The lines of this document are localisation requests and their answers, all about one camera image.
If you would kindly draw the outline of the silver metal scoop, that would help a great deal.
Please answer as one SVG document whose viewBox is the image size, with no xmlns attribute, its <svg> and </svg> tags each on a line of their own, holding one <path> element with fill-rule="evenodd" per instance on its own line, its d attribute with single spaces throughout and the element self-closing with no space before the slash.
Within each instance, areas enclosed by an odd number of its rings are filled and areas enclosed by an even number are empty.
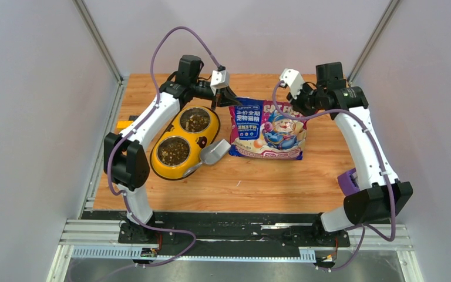
<svg viewBox="0 0 451 282">
<path fill-rule="evenodd" d="M 184 172 L 183 177 L 188 177 L 194 173 L 200 166 L 204 165 L 214 165 L 219 160 L 221 160 L 230 150 L 231 145 L 225 139 L 215 142 L 207 147 L 205 147 L 199 153 L 199 162 L 187 169 Z"/>
</svg>

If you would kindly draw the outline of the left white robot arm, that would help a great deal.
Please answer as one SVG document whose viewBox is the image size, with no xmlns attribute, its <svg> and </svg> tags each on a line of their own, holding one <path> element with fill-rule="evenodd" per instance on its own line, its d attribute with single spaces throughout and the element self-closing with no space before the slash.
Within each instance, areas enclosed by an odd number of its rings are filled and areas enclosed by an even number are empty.
<svg viewBox="0 0 451 282">
<path fill-rule="evenodd" d="M 150 142 L 194 98 L 211 101 L 212 109 L 239 103 L 229 87 L 226 67 L 218 65 L 209 79 L 203 79 L 203 66 L 198 56 L 183 55 L 178 69 L 157 86 L 156 97 L 144 112 L 120 133 L 108 133 L 104 138 L 103 170 L 110 190 L 123 196 L 127 218 L 136 223 L 133 233 L 143 243 L 156 236 L 156 226 L 149 222 L 153 209 L 144 186 L 150 173 L 146 157 Z"/>
</svg>

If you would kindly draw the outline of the colourful pet food bag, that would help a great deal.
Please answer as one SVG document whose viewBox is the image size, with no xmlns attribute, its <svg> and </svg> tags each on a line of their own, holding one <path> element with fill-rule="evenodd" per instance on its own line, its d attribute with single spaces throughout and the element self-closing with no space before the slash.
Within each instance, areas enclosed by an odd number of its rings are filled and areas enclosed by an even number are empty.
<svg viewBox="0 0 451 282">
<path fill-rule="evenodd" d="M 288 102 L 238 98 L 230 106 L 231 144 L 229 155 L 257 159 L 301 160 L 307 138 L 306 121 Z"/>
</svg>

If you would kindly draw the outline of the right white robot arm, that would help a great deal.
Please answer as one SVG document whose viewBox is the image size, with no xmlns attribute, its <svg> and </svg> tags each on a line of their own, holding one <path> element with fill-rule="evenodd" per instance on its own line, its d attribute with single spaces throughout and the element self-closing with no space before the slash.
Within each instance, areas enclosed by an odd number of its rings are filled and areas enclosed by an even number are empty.
<svg viewBox="0 0 451 282">
<path fill-rule="evenodd" d="M 335 232 L 375 220 L 396 220 L 413 195 L 409 182 L 403 182 L 389 164 L 376 137 L 369 103 L 363 90 L 348 86 L 340 62 L 316 67 L 317 81 L 310 84 L 294 69 L 280 75 L 294 110 L 313 117 L 329 113 L 343 134 L 355 170 L 341 175 L 339 184 L 355 192 L 345 196 L 341 207 L 322 213 L 321 223 L 312 228 L 314 242 L 327 245 Z"/>
</svg>

